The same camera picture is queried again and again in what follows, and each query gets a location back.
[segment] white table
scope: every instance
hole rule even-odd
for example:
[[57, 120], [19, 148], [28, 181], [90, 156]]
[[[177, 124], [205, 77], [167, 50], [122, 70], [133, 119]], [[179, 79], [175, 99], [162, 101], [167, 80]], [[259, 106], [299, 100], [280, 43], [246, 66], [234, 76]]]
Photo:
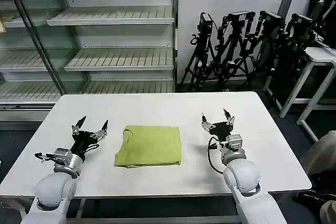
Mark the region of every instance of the white table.
[[309, 98], [297, 98], [303, 84], [308, 78], [311, 70], [314, 66], [333, 66], [333, 61], [336, 60], [336, 51], [331, 48], [325, 47], [308, 47], [306, 49], [306, 54], [309, 57], [309, 61], [301, 73], [299, 80], [294, 86], [291, 94], [289, 95], [285, 105], [280, 108], [279, 116], [284, 118], [294, 103], [309, 103]]
[[[233, 134], [243, 137], [248, 160], [261, 171], [270, 192], [300, 191], [311, 183], [284, 136], [254, 92], [65, 95], [56, 103], [0, 185], [3, 198], [34, 197], [34, 187], [53, 171], [34, 153], [52, 153], [73, 144], [71, 125], [87, 116], [82, 129], [98, 130], [109, 120], [108, 136], [87, 154], [75, 197], [166, 197], [228, 195], [222, 176], [207, 160], [210, 135], [201, 128], [201, 113], [210, 122], [224, 120], [223, 108], [236, 118]], [[127, 125], [178, 126], [182, 164], [126, 169], [114, 167], [114, 155]], [[221, 168], [220, 152], [212, 161]]]
[[305, 108], [303, 113], [300, 115], [300, 118], [297, 120], [297, 124], [302, 125], [315, 142], [317, 142], [319, 139], [314, 134], [313, 130], [309, 127], [309, 125], [306, 123], [306, 118], [309, 116], [312, 110], [336, 110], [336, 105], [317, 104], [336, 76], [336, 57], [332, 61], [332, 65], [333, 66], [331, 70], [329, 71], [328, 75], [326, 76], [326, 78], [324, 79], [323, 83], [321, 84], [319, 89], [316, 91], [313, 98], [309, 101], [307, 107]]

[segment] dark floor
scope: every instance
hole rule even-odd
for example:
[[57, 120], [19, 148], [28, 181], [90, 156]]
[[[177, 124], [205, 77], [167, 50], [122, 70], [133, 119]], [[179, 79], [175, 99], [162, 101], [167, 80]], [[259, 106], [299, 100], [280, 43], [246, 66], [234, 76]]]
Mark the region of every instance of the dark floor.
[[[285, 119], [278, 117], [278, 111], [274, 108], [270, 98], [262, 91], [257, 92], [268, 107], [268, 111], [277, 123], [281, 132], [299, 159], [312, 145], [305, 131], [296, 125], [297, 113], [288, 114]], [[323, 113], [312, 114], [308, 121], [311, 127], [317, 130], [318, 137], [332, 130], [335, 120], [330, 116], [326, 120]], [[0, 157], [3, 167], [0, 170], [0, 181], [8, 173], [16, 158], [32, 137], [34, 131], [0, 131]], [[74, 216], [74, 210], [79, 202], [74, 201], [69, 210], [69, 216]], [[287, 197], [280, 202], [280, 208], [285, 215], [288, 224], [318, 224], [314, 215], [304, 206]], [[234, 212], [233, 199], [231, 197], [202, 197], [202, 198], [177, 198], [177, 199], [133, 199], [133, 200], [104, 200], [88, 201], [85, 205], [83, 217], [136, 218], [136, 217], [182, 217], [182, 216], [215, 216], [232, 214]], [[0, 208], [0, 224], [20, 223], [19, 213], [15, 210]]]

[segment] shelf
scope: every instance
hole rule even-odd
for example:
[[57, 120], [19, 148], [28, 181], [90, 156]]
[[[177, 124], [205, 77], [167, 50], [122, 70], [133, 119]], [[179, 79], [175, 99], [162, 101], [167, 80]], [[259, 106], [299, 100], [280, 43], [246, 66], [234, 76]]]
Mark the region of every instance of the shelf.
[[173, 70], [173, 49], [81, 49], [64, 69], [66, 71]]
[[49, 26], [172, 24], [171, 6], [76, 7], [47, 20]]
[[[68, 81], [68, 93], [75, 93], [81, 82]], [[4, 82], [0, 85], [0, 102], [57, 102], [60, 94], [52, 81]]]
[[[54, 68], [62, 68], [71, 49], [47, 50]], [[39, 53], [35, 49], [0, 50], [0, 72], [46, 72]]]
[[84, 94], [172, 93], [173, 81], [91, 81]]
[[[20, 28], [25, 27], [25, 24], [16, 11], [1, 13], [5, 19], [10, 19], [4, 23], [6, 28]], [[30, 15], [35, 26], [43, 26], [47, 24], [47, 11], [33, 12]]]

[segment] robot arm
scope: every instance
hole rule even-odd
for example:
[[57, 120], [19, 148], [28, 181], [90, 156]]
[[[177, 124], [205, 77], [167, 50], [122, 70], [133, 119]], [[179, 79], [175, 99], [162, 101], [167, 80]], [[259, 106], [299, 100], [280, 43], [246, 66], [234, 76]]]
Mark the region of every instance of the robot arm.
[[82, 118], [72, 126], [75, 143], [70, 150], [57, 148], [52, 154], [35, 154], [42, 161], [53, 161], [55, 173], [49, 174], [37, 184], [32, 207], [21, 224], [67, 223], [66, 214], [76, 192], [85, 153], [98, 148], [98, 142], [107, 136], [108, 121], [97, 132], [80, 131], [85, 119], [86, 117]]
[[287, 224], [274, 198], [260, 185], [258, 167], [246, 160], [242, 137], [230, 134], [234, 117], [225, 110], [224, 113], [227, 122], [214, 124], [207, 122], [202, 114], [202, 127], [218, 137], [219, 144], [209, 146], [221, 150], [222, 163], [226, 166], [224, 180], [233, 194], [242, 224]]

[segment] folded shirt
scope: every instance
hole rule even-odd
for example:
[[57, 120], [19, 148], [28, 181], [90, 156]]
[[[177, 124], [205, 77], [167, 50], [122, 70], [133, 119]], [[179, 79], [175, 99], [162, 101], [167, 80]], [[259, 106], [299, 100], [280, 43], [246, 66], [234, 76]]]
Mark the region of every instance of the folded shirt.
[[134, 168], [181, 164], [182, 148], [178, 127], [127, 126], [123, 143], [115, 155], [115, 166]]

